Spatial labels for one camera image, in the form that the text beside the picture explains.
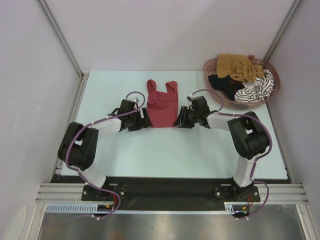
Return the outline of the red tank top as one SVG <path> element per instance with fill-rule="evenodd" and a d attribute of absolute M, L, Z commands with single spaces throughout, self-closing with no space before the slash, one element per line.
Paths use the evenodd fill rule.
<path fill-rule="evenodd" d="M 165 84 L 166 92 L 158 91 L 154 80 L 146 83 L 148 98 L 147 112 L 154 128 L 171 128 L 178 118 L 178 83 L 169 81 Z"/>

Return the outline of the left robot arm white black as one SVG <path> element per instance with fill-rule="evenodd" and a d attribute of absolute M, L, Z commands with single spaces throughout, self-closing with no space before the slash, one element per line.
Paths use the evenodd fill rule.
<path fill-rule="evenodd" d="M 111 185 L 95 163 L 98 141 L 123 130 L 129 132 L 152 127 L 146 107 L 138 106 L 138 100 L 123 99 L 105 118 L 86 125 L 69 124 L 57 156 L 66 166 L 84 180 L 82 201 L 129 201 L 138 197 L 135 191 L 127 191 L 126 185 Z"/>

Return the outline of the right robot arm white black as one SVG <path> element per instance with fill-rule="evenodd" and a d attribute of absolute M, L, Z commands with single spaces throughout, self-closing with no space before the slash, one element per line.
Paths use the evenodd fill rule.
<path fill-rule="evenodd" d="M 257 161 L 265 157 L 272 148 L 272 138 L 258 116 L 249 111 L 245 114 L 211 111 L 203 96 L 189 98 L 190 105 L 182 106 L 173 126 L 192 129 L 199 124 L 207 129 L 220 129 L 230 133 L 239 158 L 231 184 L 214 187 L 217 202 L 243 202 L 254 193 L 254 173 Z"/>

